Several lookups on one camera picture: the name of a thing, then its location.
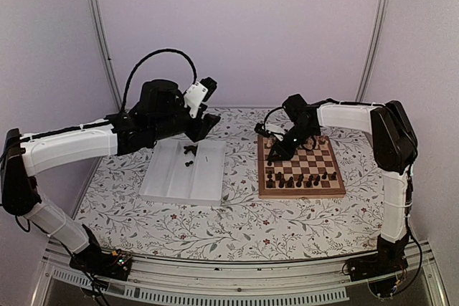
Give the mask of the wooden chess board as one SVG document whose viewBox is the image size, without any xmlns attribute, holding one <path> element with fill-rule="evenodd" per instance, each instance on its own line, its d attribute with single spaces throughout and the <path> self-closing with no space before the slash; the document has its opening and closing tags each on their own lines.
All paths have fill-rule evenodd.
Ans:
<svg viewBox="0 0 459 306">
<path fill-rule="evenodd" d="M 331 141 L 327 135 L 318 136 L 316 145 L 309 140 L 305 148 L 299 147 L 295 155 L 289 161 L 276 161 L 272 166 L 267 164 L 266 158 L 270 146 L 274 143 L 273 138 L 257 137 L 257 165 L 259 197 L 262 199 L 339 199 L 346 195 L 344 182 L 341 177 Z M 287 181 L 291 176 L 295 182 L 300 174 L 304 175 L 302 188 L 278 188 L 279 181 L 275 180 L 275 174 L 281 172 L 282 178 Z M 305 184 L 310 175 L 314 179 L 317 175 L 322 177 L 327 172 L 326 180 L 319 182 L 318 186 L 306 188 Z M 331 180 L 331 175 L 337 172 L 337 179 Z M 266 188 L 267 175 L 271 173 L 275 181 L 275 188 Z"/>
</svg>

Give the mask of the dark chess rook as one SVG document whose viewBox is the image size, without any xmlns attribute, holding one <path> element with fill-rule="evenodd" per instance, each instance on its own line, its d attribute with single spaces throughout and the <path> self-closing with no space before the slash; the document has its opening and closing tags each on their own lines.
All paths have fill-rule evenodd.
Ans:
<svg viewBox="0 0 459 306">
<path fill-rule="evenodd" d="M 306 184 L 305 184 L 306 188 L 310 188 L 312 186 L 313 179 L 314 179 L 313 175 L 310 175 L 308 177 L 308 180 L 306 181 Z"/>
</svg>

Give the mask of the white plastic tray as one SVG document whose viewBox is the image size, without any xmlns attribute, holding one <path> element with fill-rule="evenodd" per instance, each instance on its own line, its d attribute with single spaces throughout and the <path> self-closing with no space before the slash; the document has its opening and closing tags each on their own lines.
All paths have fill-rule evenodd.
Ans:
<svg viewBox="0 0 459 306">
<path fill-rule="evenodd" d="M 185 145 L 197 145 L 194 163 L 186 167 L 189 156 Z M 153 150 L 152 159 L 139 189 L 147 201 L 193 206 L 218 206 L 222 201 L 226 143 L 218 140 L 167 139 Z"/>
</svg>

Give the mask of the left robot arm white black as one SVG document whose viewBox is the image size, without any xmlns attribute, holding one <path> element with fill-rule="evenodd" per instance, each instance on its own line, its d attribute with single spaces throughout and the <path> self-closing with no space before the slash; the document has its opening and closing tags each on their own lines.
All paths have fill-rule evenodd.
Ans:
<svg viewBox="0 0 459 306">
<path fill-rule="evenodd" d="M 219 122 L 206 113 L 206 103 L 217 89 L 211 77 L 193 82 L 184 92 L 169 80 L 145 82 L 131 110 L 120 110 L 91 123 L 45 133 L 6 133 L 1 154 L 1 204 L 24 217 L 48 236 L 62 242 L 92 273 L 102 272 L 106 257 L 97 242 L 67 213 L 69 196 L 82 186 L 77 180 L 88 161 L 124 156 L 153 148 L 160 140 L 184 134 L 203 140 Z M 63 196 L 58 189 L 63 188 Z"/>
</svg>

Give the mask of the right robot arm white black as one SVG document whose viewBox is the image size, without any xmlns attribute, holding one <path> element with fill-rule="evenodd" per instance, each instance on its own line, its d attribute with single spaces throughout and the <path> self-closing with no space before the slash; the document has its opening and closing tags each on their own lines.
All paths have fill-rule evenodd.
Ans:
<svg viewBox="0 0 459 306">
<path fill-rule="evenodd" d="M 345 128 L 370 134 L 374 160 L 382 171 L 384 217 L 377 249 L 406 244 L 410 237 L 408 217 L 412 206 L 412 166 L 417 159 L 417 137 L 403 105 L 398 100 L 384 104 L 347 102 L 328 98 L 308 104 L 295 94 L 280 106 L 293 126 L 288 131 L 265 121 L 255 132 L 274 137 L 270 161 L 287 161 L 322 128 Z"/>
</svg>

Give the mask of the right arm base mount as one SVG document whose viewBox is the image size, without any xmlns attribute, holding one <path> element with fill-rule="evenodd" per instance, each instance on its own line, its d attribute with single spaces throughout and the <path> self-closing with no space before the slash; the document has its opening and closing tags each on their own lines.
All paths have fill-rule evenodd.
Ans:
<svg viewBox="0 0 459 306">
<path fill-rule="evenodd" d="M 408 263 L 404 255 L 395 260 L 384 260 L 378 254 L 347 259 L 342 272 L 350 276 L 351 281 L 368 280 L 370 292 L 378 298 L 393 297 L 407 275 Z"/>
</svg>

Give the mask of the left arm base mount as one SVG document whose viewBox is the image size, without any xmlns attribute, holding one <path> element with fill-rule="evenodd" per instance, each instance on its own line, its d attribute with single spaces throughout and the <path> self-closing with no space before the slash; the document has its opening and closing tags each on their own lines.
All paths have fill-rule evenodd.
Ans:
<svg viewBox="0 0 459 306">
<path fill-rule="evenodd" d="M 88 274 L 127 281 L 132 267 L 132 254 L 120 249 L 107 253 L 99 247 L 87 247 L 72 255 L 70 267 Z"/>
</svg>

